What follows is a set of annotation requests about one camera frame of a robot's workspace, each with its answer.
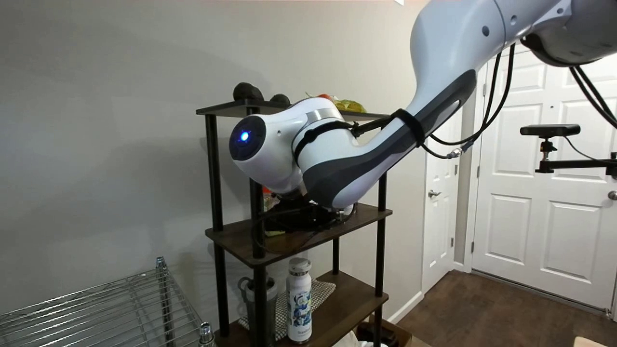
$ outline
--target plastic bottle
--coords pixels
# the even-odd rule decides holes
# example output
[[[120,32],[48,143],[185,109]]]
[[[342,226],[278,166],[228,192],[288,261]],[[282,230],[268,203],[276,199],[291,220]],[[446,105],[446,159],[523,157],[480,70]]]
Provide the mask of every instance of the plastic bottle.
[[[208,323],[199,326],[199,347],[216,347],[212,326]]]
[[[288,338],[305,344],[313,334],[311,261],[291,259],[288,278]]]

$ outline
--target metal wire shelf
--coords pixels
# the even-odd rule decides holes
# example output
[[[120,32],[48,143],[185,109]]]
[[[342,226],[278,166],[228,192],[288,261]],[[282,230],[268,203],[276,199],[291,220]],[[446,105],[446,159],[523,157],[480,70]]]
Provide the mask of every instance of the metal wire shelf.
[[[0,315],[2,347],[199,346],[201,319],[164,259],[156,269]]]

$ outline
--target shelf board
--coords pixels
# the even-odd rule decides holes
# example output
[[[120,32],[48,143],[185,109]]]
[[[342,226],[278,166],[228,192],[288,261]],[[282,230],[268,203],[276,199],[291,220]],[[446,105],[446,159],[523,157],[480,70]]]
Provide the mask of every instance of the shelf board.
[[[374,288],[351,278],[345,273],[328,273],[318,278],[320,282],[336,284],[336,292],[313,313],[313,338],[309,346],[334,346],[355,326],[359,326],[369,315],[380,309],[388,296],[374,296]],[[230,326],[228,338],[218,338],[220,347],[249,346],[251,334],[239,323]],[[291,347],[288,338],[278,342],[280,347]]]
[[[369,226],[376,220],[384,220],[390,215],[392,211],[380,213],[376,207],[357,205],[357,209],[347,220],[332,228],[316,230],[316,232],[288,230],[286,236],[266,238],[262,246],[264,257],[261,259],[253,257],[253,238],[251,238],[253,236],[251,230],[261,228],[261,220],[245,220],[245,222],[230,224],[230,226],[224,226],[222,232],[207,230],[207,236],[214,242],[214,246],[230,251],[247,267],[257,269],[257,267],[266,267],[282,259],[293,257],[297,253],[303,253],[307,249],[313,249],[316,246],[322,246],[345,234],[351,234],[353,230]]]
[[[195,114],[197,116],[208,116],[208,118],[245,118],[247,114],[255,113],[257,114],[276,114],[286,109],[274,107],[270,103],[224,103],[208,109],[199,109]],[[390,118],[390,114],[359,114],[359,113],[342,113],[342,116],[347,122],[369,122],[369,120],[378,120],[378,118]]]

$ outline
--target white door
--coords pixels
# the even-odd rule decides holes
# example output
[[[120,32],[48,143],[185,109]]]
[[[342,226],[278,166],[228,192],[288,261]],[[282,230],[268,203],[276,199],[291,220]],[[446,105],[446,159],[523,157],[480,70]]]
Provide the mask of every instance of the white door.
[[[461,139],[461,113],[444,124],[436,136],[448,141]],[[426,145],[440,155],[451,151],[449,147],[442,147],[430,139]],[[438,284],[453,261],[459,192],[459,161],[440,161],[430,155],[426,157],[422,292],[428,292],[434,284]]]
[[[586,68],[615,111],[617,60]],[[606,170],[536,174],[540,141],[530,124],[581,124],[571,141],[608,159],[615,130],[586,103],[567,70],[548,68],[519,45],[513,91],[482,138],[475,269],[592,307],[610,309],[617,269],[615,182]],[[579,157],[563,139],[554,161]]]

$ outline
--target power cord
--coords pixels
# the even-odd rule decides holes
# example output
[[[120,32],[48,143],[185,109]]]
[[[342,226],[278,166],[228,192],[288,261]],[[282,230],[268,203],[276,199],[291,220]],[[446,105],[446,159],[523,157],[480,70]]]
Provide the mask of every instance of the power cord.
[[[579,153],[581,157],[584,157],[584,159],[588,159],[588,161],[594,161],[594,163],[596,163],[596,159],[594,159],[594,157],[584,155],[583,151],[579,151],[579,149],[575,147],[575,143],[573,143],[569,138],[563,138],[563,139],[573,147],[573,151],[575,151],[575,153]]]
[[[617,118],[613,116],[611,109],[606,105],[598,89],[594,87],[592,80],[584,74],[581,66],[573,66],[571,74],[581,87],[586,101],[598,111],[598,114],[617,130]]]
[[[492,86],[490,86],[490,95],[488,95],[488,107],[486,107],[486,113],[484,113],[484,118],[482,118],[482,126],[476,134],[473,134],[471,138],[467,139],[461,139],[461,141],[444,141],[436,136],[430,136],[430,139],[446,145],[446,147],[457,147],[457,145],[463,145],[461,151],[453,151],[449,155],[436,155],[434,151],[430,151],[426,145],[422,145],[422,149],[436,157],[436,159],[457,159],[461,153],[469,151],[478,139],[480,136],[498,120],[500,113],[503,111],[505,107],[505,101],[509,97],[509,91],[511,91],[511,84],[513,84],[513,70],[515,70],[515,45],[511,45],[509,49],[509,66],[507,66],[507,78],[505,78],[505,89],[503,89],[503,95],[502,95],[502,101],[498,105],[498,111],[492,114],[492,105],[494,105],[494,95],[496,95],[496,86],[498,86],[498,72],[500,72],[500,62],[502,62],[502,53],[496,57],[496,66],[494,66],[494,76],[492,76]]]

